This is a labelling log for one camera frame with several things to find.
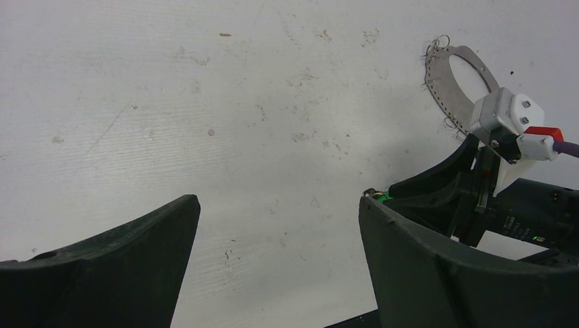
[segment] metal ring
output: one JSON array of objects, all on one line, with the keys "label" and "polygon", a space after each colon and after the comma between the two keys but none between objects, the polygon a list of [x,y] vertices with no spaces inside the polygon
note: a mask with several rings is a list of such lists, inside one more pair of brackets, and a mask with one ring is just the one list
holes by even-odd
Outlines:
[{"label": "metal ring", "polygon": [[[449,128],[458,128],[458,125],[456,124],[456,122],[454,122],[454,117],[455,117],[455,116],[453,116],[453,118],[450,118],[449,116],[445,117],[444,120],[443,120],[444,124],[446,124],[446,126],[448,126]],[[450,120],[453,125],[450,125],[450,124],[447,122],[447,120]]]},{"label": "metal ring", "polygon": [[455,137],[458,141],[463,142],[463,141],[466,139],[466,136],[467,136],[467,135],[468,135],[467,133],[464,133],[464,132],[462,132],[461,130],[456,130],[456,134],[455,134],[454,137]]},{"label": "metal ring", "polygon": [[434,52],[436,51],[436,49],[438,49],[438,45],[440,44],[440,41],[438,38],[432,40],[432,42],[430,42],[430,44],[428,45],[428,47],[426,47],[426,56],[428,57],[428,54],[430,52]]},{"label": "metal ring", "polygon": [[447,45],[446,45],[444,48],[442,48],[442,51],[445,51],[445,50],[447,50],[447,49],[449,48],[449,46],[451,45],[451,37],[448,36],[447,34],[442,34],[441,36],[439,36],[439,37],[437,38],[439,44],[440,44],[440,38],[443,38],[443,37],[446,37],[446,38],[449,40],[449,43],[447,43]]}]

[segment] metal plate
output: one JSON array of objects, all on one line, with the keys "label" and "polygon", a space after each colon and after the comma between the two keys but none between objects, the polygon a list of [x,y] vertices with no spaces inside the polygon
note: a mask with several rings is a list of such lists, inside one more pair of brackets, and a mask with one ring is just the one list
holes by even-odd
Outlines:
[{"label": "metal plate", "polygon": [[433,46],[429,49],[426,55],[425,85],[456,127],[467,133],[475,104],[464,94],[452,73],[449,61],[452,55],[461,57],[479,73],[488,92],[498,89],[498,83],[483,61],[467,46]]}]

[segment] cable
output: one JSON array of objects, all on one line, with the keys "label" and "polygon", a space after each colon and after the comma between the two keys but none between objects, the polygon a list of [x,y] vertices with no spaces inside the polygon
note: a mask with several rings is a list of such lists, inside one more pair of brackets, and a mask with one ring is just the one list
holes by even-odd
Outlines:
[{"label": "cable", "polygon": [[576,143],[567,141],[555,141],[553,143],[553,150],[579,158],[579,145]]}]

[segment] purple cable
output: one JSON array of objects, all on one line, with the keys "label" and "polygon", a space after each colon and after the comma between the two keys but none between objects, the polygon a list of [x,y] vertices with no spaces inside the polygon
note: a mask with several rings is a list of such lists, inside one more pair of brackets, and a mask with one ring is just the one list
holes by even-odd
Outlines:
[{"label": "purple cable", "polygon": [[556,141],[553,143],[553,150],[579,158],[579,145],[576,143]]}]

